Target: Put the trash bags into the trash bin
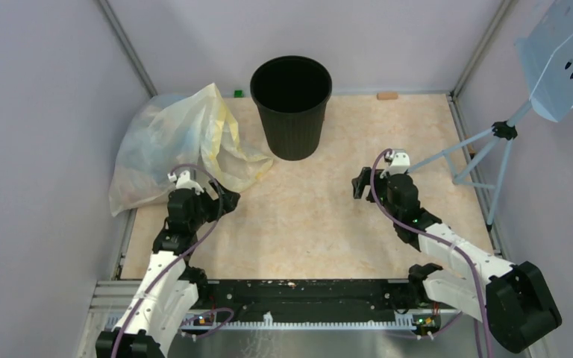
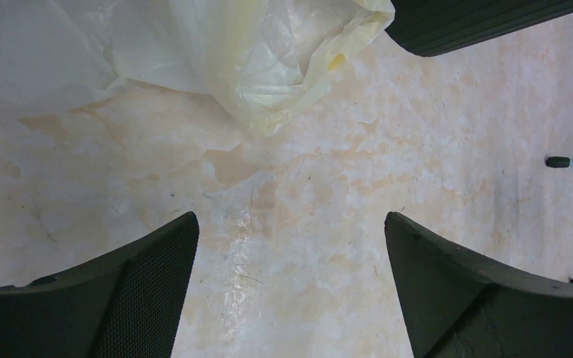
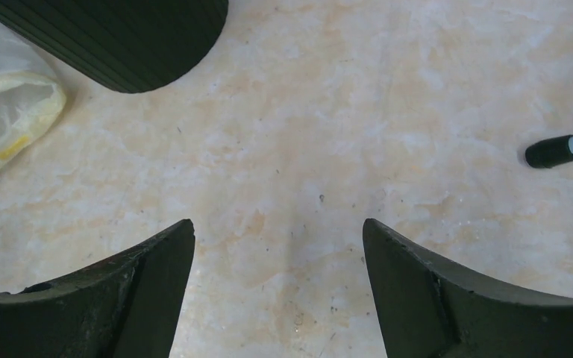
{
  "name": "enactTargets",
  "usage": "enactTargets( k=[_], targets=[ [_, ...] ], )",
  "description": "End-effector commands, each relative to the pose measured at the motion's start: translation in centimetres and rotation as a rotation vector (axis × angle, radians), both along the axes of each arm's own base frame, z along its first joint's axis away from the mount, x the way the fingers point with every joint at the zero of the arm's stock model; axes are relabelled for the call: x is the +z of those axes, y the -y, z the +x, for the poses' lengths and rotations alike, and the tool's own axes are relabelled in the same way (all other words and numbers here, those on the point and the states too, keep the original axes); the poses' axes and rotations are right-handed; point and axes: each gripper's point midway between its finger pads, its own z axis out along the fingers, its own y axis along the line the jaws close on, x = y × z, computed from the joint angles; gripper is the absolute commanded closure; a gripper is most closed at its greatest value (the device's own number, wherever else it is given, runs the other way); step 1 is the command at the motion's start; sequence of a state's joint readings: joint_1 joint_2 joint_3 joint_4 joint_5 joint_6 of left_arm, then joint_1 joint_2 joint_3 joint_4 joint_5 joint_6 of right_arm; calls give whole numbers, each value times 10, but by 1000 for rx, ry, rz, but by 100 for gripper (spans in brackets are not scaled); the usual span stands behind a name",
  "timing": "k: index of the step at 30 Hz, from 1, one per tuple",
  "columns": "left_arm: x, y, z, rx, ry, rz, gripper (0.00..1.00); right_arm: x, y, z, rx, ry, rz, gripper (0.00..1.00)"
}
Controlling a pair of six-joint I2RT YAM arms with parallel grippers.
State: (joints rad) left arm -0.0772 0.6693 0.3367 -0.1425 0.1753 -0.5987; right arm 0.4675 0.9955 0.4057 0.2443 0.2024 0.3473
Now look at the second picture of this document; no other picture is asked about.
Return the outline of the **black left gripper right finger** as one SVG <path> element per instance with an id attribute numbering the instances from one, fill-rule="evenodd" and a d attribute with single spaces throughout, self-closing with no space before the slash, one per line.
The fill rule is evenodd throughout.
<path id="1" fill-rule="evenodd" d="M 385 220 L 415 357 L 573 357 L 573 283 L 500 263 L 406 216 Z"/>

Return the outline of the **large translucent yellowish trash bag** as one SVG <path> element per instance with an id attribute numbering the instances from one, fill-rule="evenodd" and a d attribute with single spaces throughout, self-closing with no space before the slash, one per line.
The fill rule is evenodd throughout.
<path id="1" fill-rule="evenodd" d="M 394 18 L 390 1 L 0 1 L 0 119 L 62 113 L 139 81 L 211 95 L 270 136 Z"/>

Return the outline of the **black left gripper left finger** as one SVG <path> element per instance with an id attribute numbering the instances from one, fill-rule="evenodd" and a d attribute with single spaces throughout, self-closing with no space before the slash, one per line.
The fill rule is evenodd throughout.
<path id="1" fill-rule="evenodd" d="M 0 287 L 0 357 L 170 357 L 198 240 L 188 212 L 78 266 Z"/>

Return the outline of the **black ribbed trash bin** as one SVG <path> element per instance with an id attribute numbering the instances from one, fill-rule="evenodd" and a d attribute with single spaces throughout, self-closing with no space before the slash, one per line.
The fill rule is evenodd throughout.
<path id="1" fill-rule="evenodd" d="M 573 13 L 573 0 L 393 1 L 386 33 L 406 51 L 435 57 Z"/>

